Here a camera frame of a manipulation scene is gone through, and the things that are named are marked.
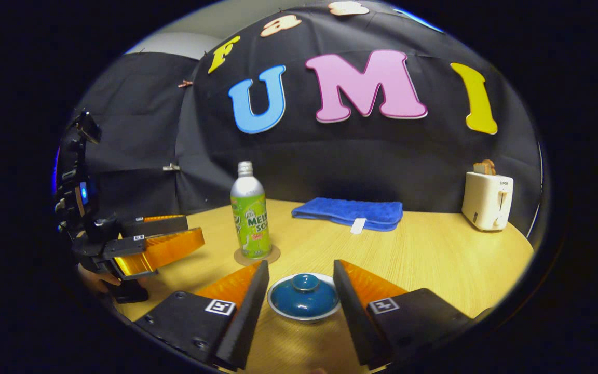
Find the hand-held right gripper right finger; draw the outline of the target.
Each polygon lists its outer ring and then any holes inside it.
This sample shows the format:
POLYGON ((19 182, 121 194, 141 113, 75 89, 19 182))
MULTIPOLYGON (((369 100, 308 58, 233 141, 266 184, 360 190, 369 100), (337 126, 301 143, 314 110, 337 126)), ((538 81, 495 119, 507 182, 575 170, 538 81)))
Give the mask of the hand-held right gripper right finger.
POLYGON ((334 282, 359 363, 369 369, 423 359, 474 323, 430 289, 406 291, 346 260, 334 261, 334 282))

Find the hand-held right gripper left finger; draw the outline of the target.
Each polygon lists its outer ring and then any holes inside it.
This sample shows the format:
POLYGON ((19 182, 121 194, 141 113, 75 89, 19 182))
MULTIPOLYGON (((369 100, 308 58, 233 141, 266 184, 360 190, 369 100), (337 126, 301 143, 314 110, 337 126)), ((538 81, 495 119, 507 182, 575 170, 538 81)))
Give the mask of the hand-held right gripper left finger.
POLYGON ((135 329, 185 359, 244 369, 268 282, 268 262, 256 261, 196 293, 173 292, 135 329))

